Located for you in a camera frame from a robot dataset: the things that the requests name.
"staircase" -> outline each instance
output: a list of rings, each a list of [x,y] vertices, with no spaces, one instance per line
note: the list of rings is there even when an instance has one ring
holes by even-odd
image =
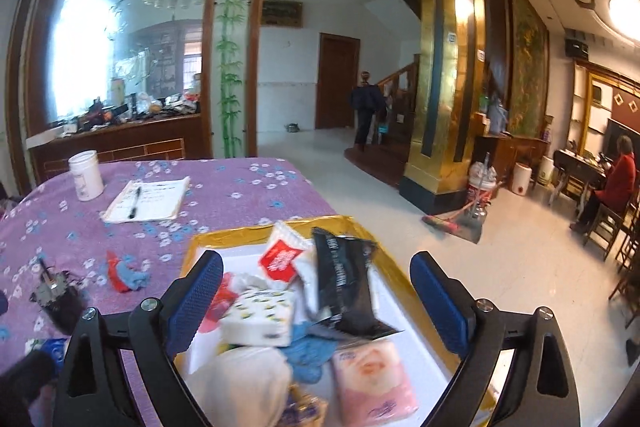
[[[383,78],[377,86],[387,100],[386,119],[382,121],[379,115],[375,116],[371,144],[365,147],[364,152],[351,147],[344,151],[344,156],[360,170],[398,188],[409,159],[414,130],[417,60]],[[386,124],[384,133],[379,131],[381,124]]]

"metal screw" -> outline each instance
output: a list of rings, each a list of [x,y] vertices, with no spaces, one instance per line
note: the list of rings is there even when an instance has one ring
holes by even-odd
[[[489,299],[478,299],[476,301],[476,307],[478,307],[481,312],[488,313],[494,309],[494,303]]]
[[[542,306],[542,308],[538,309],[538,315],[540,315],[546,321],[548,321],[549,319],[554,318],[554,312],[551,311],[546,306]]]
[[[95,308],[87,308],[82,312],[82,318],[86,321],[90,321],[95,317]]]
[[[145,299],[142,301],[142,303],[140,304],[140,307],[145,311],[145,312],[150,312],[155,310],[156,308],[158,308],[158,299]]]

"floral tablecloth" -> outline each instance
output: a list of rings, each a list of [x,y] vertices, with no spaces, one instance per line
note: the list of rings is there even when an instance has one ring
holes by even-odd
[[[0,317],[0,373],[25,354],[28,339],[60,337],[29,297],[38,285],[41,256],[55,271],[69,270],[88,305],[103,314],[129,311],[146,296],[161,296],[179,276],[195,233],[265,225],[277,219],[335,214],[294,166],[280,158],[119,162],[100,165],[105,190],[76,198],[73,178],[61,174],[34,190],[0,222],[0,290],[9,300]],[[108,225],[102,213],[130,180],[190,177],[174,221]],[[147,288],[117,293],[107,279],[107,251],[150,273]]]

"wooden door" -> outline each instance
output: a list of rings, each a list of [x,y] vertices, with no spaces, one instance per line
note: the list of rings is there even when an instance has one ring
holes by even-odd
[[[349,94],[358,83],[360,39],[320,33],[316,129],[353,127]]]

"framed picture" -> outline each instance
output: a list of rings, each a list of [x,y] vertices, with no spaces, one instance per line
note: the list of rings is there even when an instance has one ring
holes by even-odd
[[[511,88],[508,131],[538,138],[546,113],[549,32],[529,0],[509,0]]]
[[[302,28],[302,3],[295,1],[264,0],[262,26]]]

